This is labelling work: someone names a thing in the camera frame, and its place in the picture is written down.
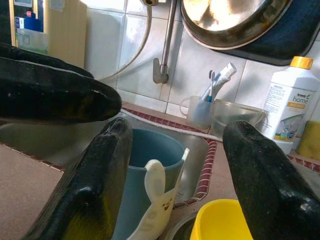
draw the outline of kitchen sink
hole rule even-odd
[[[190,149],[176,201],[190,199],[195,193],[201,175],[209,149],[208,143],[201,137],[153,126],[124,113],[119,113],[117,116],[128,120],[134,129],[166,134]],[[67,169],[74,161],[81,158],[83,151],[106,123],[106,121],[73,125],[7,123],[0,126],[0,142],[29,156]]]

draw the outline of cartoon face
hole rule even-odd
[[[164,208],[164,210],[165,210],[165,211],[167,211],[167,210],[168,210],[168,208],[169,208],[169,206],[170,206],[171,202],[172,202],[172,197],[170,198],[170,200],[169,200],[169,201],[167,201],[166,203],[162,204],[162,207]]]

